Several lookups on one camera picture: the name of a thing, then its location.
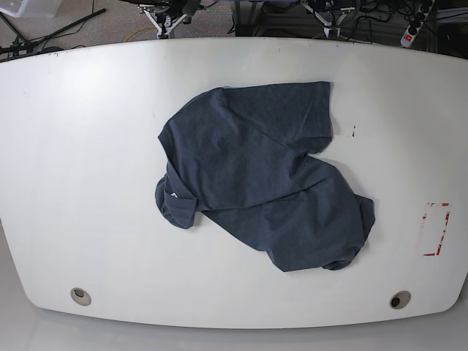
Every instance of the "gray carpet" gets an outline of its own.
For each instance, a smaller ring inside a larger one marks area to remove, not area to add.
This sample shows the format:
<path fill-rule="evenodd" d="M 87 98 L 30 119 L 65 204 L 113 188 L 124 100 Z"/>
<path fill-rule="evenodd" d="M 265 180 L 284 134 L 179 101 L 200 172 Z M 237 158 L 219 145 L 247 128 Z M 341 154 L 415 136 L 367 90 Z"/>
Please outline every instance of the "gray carpet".
<path fill-rule="evenodd" d="M 54 18 L 9 18 L 9 20 L 26 38 L 33 39 L 90 14 L 92 2 L 92 0 L 62 0 Z M 149 19 L 141 15 L 135 5 L 119 0 L 94 0 L 94 11 L 102 8 L 107 9 L 107 12 L 89 20 L 78 33 L 52 39 L 47 42 L 47 47 L 59 46 L 70 49 L 77 45 L 95 46 L 123 42 L 138 29 L 151 26 Z M 192 24 L 180 25 L 175 30 L 175 37 L 228 37 L 234 35 L 227 34 L 231 26 L 230 5 L 227 2 L 218 2 L 206 11 L 198 11 L 193 17 Z M 79 26 L 74 27 L 65 33 L 73 33 L 78 28 Z M 141 32 L 131 41 L 153 40 L 155 36 L 156 29 L 152 29 Z M 0 20 L 0 46 L 10 46 L 14 38 L 15 35 Z"/>

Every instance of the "white box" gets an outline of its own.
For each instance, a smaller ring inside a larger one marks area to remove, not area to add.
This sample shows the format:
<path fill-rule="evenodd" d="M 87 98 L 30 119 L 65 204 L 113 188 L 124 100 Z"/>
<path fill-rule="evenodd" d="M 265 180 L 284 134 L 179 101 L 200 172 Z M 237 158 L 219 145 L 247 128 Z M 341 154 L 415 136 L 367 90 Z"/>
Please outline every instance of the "white box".
<path fill-rule="evenodd" d="M 61 0 L 0 0 L 0 12 L 12 17 L 52 18 Z"/>

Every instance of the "white tabletop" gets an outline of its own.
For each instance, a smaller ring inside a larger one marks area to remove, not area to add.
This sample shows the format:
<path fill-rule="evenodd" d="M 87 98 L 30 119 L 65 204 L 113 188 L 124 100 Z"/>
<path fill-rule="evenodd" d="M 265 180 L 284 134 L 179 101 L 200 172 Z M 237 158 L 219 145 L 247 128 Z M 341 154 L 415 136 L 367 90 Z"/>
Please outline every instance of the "white tabletop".
<path fill-rule="evenodd" d="M 211 328 L 444 311 L 468 271 L 467 78 L 454 58 L 302 39 L 139 42 L 0 64 L 0 217 L 23 288 L 45 309 Z M 174 112 L 217 86 L 316 80 L 333 83 L 335 138 L 320 158 L 376 204 L 350 267 L 282 273 L 203 215 L 191 230 L 162 218 L 157 135 Z M 412 300 L 395 310 L 400 290 Z"/>

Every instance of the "grommet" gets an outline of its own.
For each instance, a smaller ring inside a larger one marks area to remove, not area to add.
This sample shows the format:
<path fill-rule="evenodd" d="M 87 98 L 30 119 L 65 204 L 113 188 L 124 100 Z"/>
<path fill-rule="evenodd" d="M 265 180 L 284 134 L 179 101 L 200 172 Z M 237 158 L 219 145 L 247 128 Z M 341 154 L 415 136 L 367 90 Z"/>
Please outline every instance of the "grommet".
<path fill-rule="evenodd" d="M 390 299 L 390 307 L 392 309 L 403 309 L 411 300 L 409 291 L 400 291 Z"/>
<path fill-rule="evenodd" d="M 81 306 L 89 306 L 91 304 L 91 296 L 80 287 L 74 287 L 70 291 L 70 295 L 74 302 Z"/>

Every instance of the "shirt sleeve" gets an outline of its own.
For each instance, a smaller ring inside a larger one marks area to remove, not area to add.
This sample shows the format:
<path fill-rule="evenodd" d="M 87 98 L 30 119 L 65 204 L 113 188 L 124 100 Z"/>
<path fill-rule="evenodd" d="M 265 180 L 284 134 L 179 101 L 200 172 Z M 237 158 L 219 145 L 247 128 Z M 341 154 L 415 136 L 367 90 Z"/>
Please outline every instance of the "shirt sleeve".
<path fill-rule="evenodd" d="M 306 153 L 331 142 L 330 83 L 219 89 L 222 107 L 275 141 Z"/>

